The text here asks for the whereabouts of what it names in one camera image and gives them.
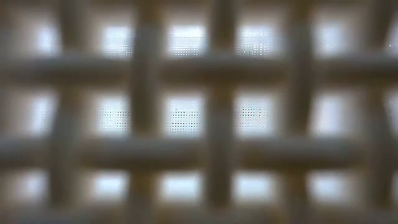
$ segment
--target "dotted pattern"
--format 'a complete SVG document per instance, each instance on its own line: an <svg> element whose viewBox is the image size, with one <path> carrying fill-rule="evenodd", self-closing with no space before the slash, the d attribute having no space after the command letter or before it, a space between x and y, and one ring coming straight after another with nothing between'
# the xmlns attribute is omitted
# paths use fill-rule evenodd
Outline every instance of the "dotted pattern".
<svg viewBox="0 0 398 224"><path fill-rule="evenodd" d="M236 52L250 57L264 57L276 50L275 33L266 26L244 26L238 37Z"/></svg>
<svg viewBox="0 0 398 224"><path fill-rule="evenodd" d="M171 57L198 57L205 51L205 28L201 26L173 26L169 30Z"/></svg>
<svg viewBox="0 0 398 224"><path fill-rule="evenodd" d="M100 134L128 134L130 113L127 99L121 96L103 98L98 108Z"/></svg>
<svg viewBox="0 0 398 224"><path fill-rule="evenodd" d="M103 34L103 54L111 58L131 58L134 31L128 27L108 27Z"/></svg>
<svg viewBox="0 0 398 224"><path fill-rule="evenodd" d="M166 136L199 137L203 134L204 99L200 96L174 96L166 99Z"/></svg>
<svg viewBox="0 0 398 224"><path fill-rule="evenodd" d="M55 100L51 97L38 97L32 102L31 133L42 135L51 132L55 118Z"/></svg>
<svg viewBox="0 0 398 224"><path fill-rule="evenodd" d="M236 99L235 132L239 137L259 137L273 133L272 98L267 95L241 95Z"/></svg>

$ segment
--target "vertical strip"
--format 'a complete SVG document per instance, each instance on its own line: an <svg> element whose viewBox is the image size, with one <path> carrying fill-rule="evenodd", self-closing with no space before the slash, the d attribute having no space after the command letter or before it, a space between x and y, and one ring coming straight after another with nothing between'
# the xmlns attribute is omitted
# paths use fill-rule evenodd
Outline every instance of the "vertical strip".
<svg viewBox="0 0 398 224"><path fill-rule="evenodd" d="M86 0L59 0L58 16L64 52L82 53L86 49Z"/></svg>
<svg viewBox="0 0 398 224"><path fill-rule="evenodd" d="M160 3L156 0L138 1L138 25L130 82L132 133L140 137L156 137L159 131L159 82L157 78L163 24ZM143 170L130 173L127 221L154 223L152 200L154 175Z"/></svg>
<svg viewBox="0 0 398 224"><path fill-rule="evenodd" d="M287 24L287 53L290 73L287 80L285 133L287 137L306 135L312 102L313 71L310 0L290 2ZM308 223L309 207L306 173L301 170L286 172L284 203L288 223Z"/></svg>
<svg viewBox="0 0 398 224"><path fill-rule="evenodd" d="M213 0L210 21L210 52L234 54L236 29L235 0ZM211 86L206 112L207 165L205 201L213 208L225 208L231 201L234 167L233 89Z"/></svg>
<svg viewBox="0 0 398 224"><path fill-rule="evenodd" d="M6 71L6 60L8 56L8 46L9 46L9 34L10 34L10 23L9 23L9 12L7 11L7 4L5 1L0 2L0 72L4 73ZM7 122L7 110L6 110L6 84L0 83L0 139L6 135L6 122ZM0 208L5 205L5 176L0 170Z"/></svg>
<svg viewBox="0 0 398 224"><path fill-rule="evenodd" d="M394 13L392 0L371 0L364 20L363 35L365 48L382 50L386 43Z"/></svg>
<svg viewBox="0 0 398 224"><path fill-rule="evenodd" d="M394 140L384 105L383 91L371 88L366 98L366 139L369 141L366 196L371 208L389 208L394 173Z"/></svg>
<svg viewBox="0 0 398 224"><path fill-rule="evenodd" d="M131 124L137 135L157 133L157 79L163 25L156 0L140 0L131 84Z"/></svg>
<svg viewBox="0 0 398 224"><path fill-rule="evenodd" d="M210 21L210 44L212 52L227 51L234 54L238 7L235 0L213 0Z"/></svg>
<svg viewBox="0 0 398 224"><path fill-rule="evenodd" d="M80 120L80 96L76 91L62 90L47 158L50 173L51 207L65 208L74 202L76 173L78 172L75 149Z"/></svg>

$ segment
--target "interwoven strip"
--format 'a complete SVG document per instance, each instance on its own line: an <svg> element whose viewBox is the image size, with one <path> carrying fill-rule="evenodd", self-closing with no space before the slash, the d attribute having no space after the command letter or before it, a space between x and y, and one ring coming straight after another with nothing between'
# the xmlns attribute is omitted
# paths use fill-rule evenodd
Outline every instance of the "interwoven strip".
<svg viewBox="0 0 398 224"><path fill-rule="evenodd" d="M21 49L34 51L32 43L12 48L14 40L24 38L11 32L17 24L12 9L19 6L53 12L60 35L55 55L21 58ZM274 23L280 24L282 35L270 37L272 47L270 43L253 47L254 40L236 47L242 41L236 38L242 11L279 15L274 11L279 6L284 19ZM344 45L343 54L324 58L315 50L313 13L318 6L335 9L334 15L352 6L359 9L361 19L347 27L355 39L340 40L350 43ZM90 10L96 7L104 14ZM191 11L204 8L206 30L193 24L197 40L184 40L174 33L178 27L166 34L163 12L170 7L182 12L182 24L190 24L195 16ZM396 140L384 104L387 90L398 81L398 59L385 51L396 11L393 0L4 0L0 9L0 170L39 167L49 174L46 206L10 208L2 194L1 223L398 223L391 203ZM99 28L86 21L107 21L107 9L119 9L122 19L108 21L116 28L107 32L119 35L117 46L102 49ZM134 31L119 24L133 11ZM243 38L250 40L251 29L242 31ZM168 38L174 39L166 46ZM95 54L99 50L105 54ZM277 57L260 57L279 51ZM56 92L58 103L47 137L9 134L17 129L8 122L6 106L12 104L9 90L14 87ZM204 90L202 138L164 137L168 130L160 128L158 111L160 90L166 87ZM281 92L277 135L236 138L234 99L241 87ZM83 101L86 88L125 90L130 120L118 125L130 126L131 131L123 137L83 138L84 108L89 107ZM322 88L359 93L355 119L360 125L352 127L358 134L344 138L310 134L312 105ZM82 169L126 171L130 180L126 203L82 207L76 181ZM159 172L192 169L204 176L203 203L155 203ZM349 208L311 203L306 176L320 169L358 171L364 177L358 180L364 189L358 195L364 200ZM233 205L231 177L237 170L275 171L281 182L280 206Z"/></svg>

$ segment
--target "square opening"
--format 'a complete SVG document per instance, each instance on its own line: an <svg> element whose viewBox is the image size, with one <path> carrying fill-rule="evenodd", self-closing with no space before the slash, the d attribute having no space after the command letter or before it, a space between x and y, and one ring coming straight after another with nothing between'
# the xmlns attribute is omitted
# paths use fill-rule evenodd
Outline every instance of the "square opening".
<svg viewBox="0 0 398 224"><path fill-rule="evenodd" d="M89 136L127 136L130 110L126 94L117 90L90 91L85 103L85 133Z"/></svg>
<svg viewBox="0 0 398 224"><path fill-rule="evenodd" d="M396 87L387 93L385 109L390 129L396 137L398 136L398 89Z"/></svg>
<svg viewBox="0 0 398 224"><path fill-rule="evenodd" d="M398 173L395 172L392 176L392 187L391 187L392 203L395 207L398 207Z"/></svg>
<svg viewBox="0 0 398 224"><path fill-rule="evenodd" d="M170 93L164 99L163 134L199 138L204 131L205 98L201 93Z"/></svg>
<svg viewBox="0 0 398 224"><path fill-rule="evenodd" d="M280 56L284 19L282 7L243 7L236 31L236 53L248 57Z"/></svg>
<svg viewBox="0 0 398 224"><path fill-rule="evenodd" d="M398 14L396 13L391 19L385 50L391 55L398 54Z"/></svg>
<svg viewBox="0 0 398 224"><path fill-rule="evenodd" d="M205 53L207 34L201 6L170 7L165 11L165 19L168 57L192 58Z"/></svg>
<svg viewBox="0 0 398 224"><path fill-rule="evenodd" d="M134 53L135 13L129 4L97 5L89 10L90 50L107 58L129 59Z"/></svg>
<svg viewBox="0 0 398 224"><path fill-rule="evenodd" d="M84 172L80 184L83 203L121 205L127 198L129 175L118 170Z"/></svg>
<svg viewBox="0 0 398 224"><path fill-rule="evenodd" d="M165 172L159 179L162 203L199 203L203 176L199 172Z"/></svg>
<svg viewBox="0 0 398 224"><path fill-rule="evenodd" d="M313 100L310 134L320 137L353 137L360 131L360 91L319 91Z"/></svg>
<svg viewBox="0 0 398 224"><path fill-rule="evenodd" d="M4 173L6 205L43 206L48 198L48 178L43 170L13 170Z"/></svg>
<svg viewBox="0 0 398 224"><path fill-rule="evenodd" d="M233 178L236 204L272 205L280 200L277 176L268 172L238 172Z"/></svg>
<svg viewBox="0 0 398 224"><path fill-rule="evenodd" d="M313 13L313 41L316 57L334 57L357 51L361 7L321 5Z"/></svg>
<svg viewBox="0 0 398 224"><path fill-rule="evenodd" d="M277 96L265 91L240 91L235 98L235 133L263 138L277 131Z"/></svg>
<svg viewBox="0 0 398 224"><path fill-rule="evenodd" d="M7 130L12 136L42 137L50 134L58 106L54 91L13 89L8 96Z"/></svg>
<svg viewBox="0 0 398 224"><path fill-rule="evenodd" d="M313 171L307 176L312 203L328 207L360 205L360 182L358 173L347 170Z"/></svg>
<svg viewBox="0 0 398 224"><path fill-rule="evenodd" d="M14 7L12 54L17 58L54 57L61 53L55 15L47 7Z"/></svg>

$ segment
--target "woven lattice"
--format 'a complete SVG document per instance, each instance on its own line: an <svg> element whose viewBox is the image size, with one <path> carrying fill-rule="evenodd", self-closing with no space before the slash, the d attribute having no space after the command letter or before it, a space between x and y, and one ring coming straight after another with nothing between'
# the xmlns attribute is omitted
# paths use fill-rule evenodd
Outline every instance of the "woven lattice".
<svg viewBox="0 0 398 224"><path fill-rule="evenodd" d="M0 9L1 223L398 223L393 0Z"/></svg>

